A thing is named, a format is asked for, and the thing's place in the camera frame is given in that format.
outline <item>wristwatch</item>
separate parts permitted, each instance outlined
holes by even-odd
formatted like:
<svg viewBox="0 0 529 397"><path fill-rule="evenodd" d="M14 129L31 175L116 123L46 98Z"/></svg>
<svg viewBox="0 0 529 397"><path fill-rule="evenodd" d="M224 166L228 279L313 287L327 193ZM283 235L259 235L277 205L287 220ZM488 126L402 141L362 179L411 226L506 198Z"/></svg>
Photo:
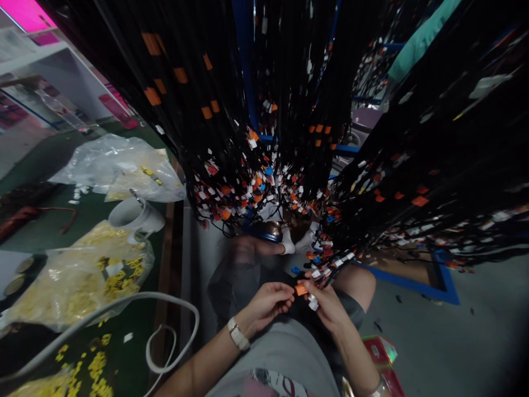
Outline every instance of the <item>wristwatch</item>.
<svg viewBox="0 0 529 397"><path fill-rule="evenodd" d="M237 346L240 351L248 350L250 347L250 342L241 332L241 329L235 322L235 317L232 317L228 321L228 331L230 332L231 339L235 343L235 346Z"/></svg>
<svg viewBox="0 0 529 397"><path fill-rule="evenodd" d="M387 387L386 378L380 375L379 386L368 397L382 397L384 395L384 390L389 390L389 388Z"/></svg>

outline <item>plastic bottle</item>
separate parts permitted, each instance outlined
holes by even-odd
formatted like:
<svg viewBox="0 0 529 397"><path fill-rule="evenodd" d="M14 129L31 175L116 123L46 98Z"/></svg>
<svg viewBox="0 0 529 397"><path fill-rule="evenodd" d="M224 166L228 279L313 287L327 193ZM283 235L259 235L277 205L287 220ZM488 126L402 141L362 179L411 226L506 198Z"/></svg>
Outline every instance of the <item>plastic bottle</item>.
<svg viewBox="0 0 529 397"><path fill-rule="evenodd" d="M72 111L67 109L61 102L59 102L54 97L46 94L44 90L38 89L35 92L40 96L42 99L42 102L53 110L56 114L58 114L65 122L70 124L72 127L74 127L76 130L85 132L90 129L83 120L81 120L79 117L77 117Z"/></svg>

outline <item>clear plastic bag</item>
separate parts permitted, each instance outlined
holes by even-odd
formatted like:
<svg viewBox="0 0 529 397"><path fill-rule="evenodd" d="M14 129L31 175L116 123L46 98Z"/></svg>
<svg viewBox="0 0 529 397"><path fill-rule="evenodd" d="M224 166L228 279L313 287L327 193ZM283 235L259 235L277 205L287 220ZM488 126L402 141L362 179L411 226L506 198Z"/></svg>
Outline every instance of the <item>clear plastic bag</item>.
<svg viewBox="0 0 529 397"><path fill-rule="evenodd" d="M50 182L92 186L105 201L124 200L130 189L146 200L183 200L185 188L167 155L140 138L108 134L84 143Z"/></svg>
<svg viewBox="0 0 529 397"><path fill-rule="evenodd" d="M7 397L64 397L73 372L73 367L69 365L55 375L24 383Z"/></svg>
<svg viewBox="0 0 529 397"><path fill-rule="evenodd" d="M38 323L64 332L108 303L138 292L154 255L149 241L128 244L128 233L102 221L72 247L46 251L46 265L10 308L7 321ZM124 308L115 308L91 324Z"/></svg>

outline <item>bracelet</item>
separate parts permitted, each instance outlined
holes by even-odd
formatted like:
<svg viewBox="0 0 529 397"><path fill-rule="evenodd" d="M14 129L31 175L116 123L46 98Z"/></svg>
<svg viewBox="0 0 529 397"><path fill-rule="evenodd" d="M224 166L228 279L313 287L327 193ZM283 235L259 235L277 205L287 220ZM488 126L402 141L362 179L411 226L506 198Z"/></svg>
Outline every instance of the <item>bracelet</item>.
<svg viewBox="0 0 529 397"><path fill-rule="evenodd" d="M235 317L232 317L228 321L228 331L230 332L231 339L235 343L235 346L239 348L240 351L246 351L250 347L250 342L244 336L241 329L235 322Z"/></svg>

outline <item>red tool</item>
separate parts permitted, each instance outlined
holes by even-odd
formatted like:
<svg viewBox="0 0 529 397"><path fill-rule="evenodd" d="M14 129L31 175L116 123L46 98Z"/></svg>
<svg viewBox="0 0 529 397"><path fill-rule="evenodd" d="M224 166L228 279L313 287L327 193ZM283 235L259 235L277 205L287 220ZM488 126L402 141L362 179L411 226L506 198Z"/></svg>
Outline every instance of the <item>red tool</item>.
<svg viewBox="0 0 529 397"><path fill-rule="evenodd" d="M27 222L29 222L32 219L35 219L40 211L45 210L69 210L73 211L72 218L68 222L68 224L62 228L61 234L64 234L70 229L70 226L72 225L73 221L75 220L77 216L77 211L73 208L62 208L62 207L23 207L19 209L19 211L13 215L10 219L5 221L0 225L0 242L3 241L6 237L10 236L14 232L16 232L19 228L21 228L23 225L25 225Z"/></svg>

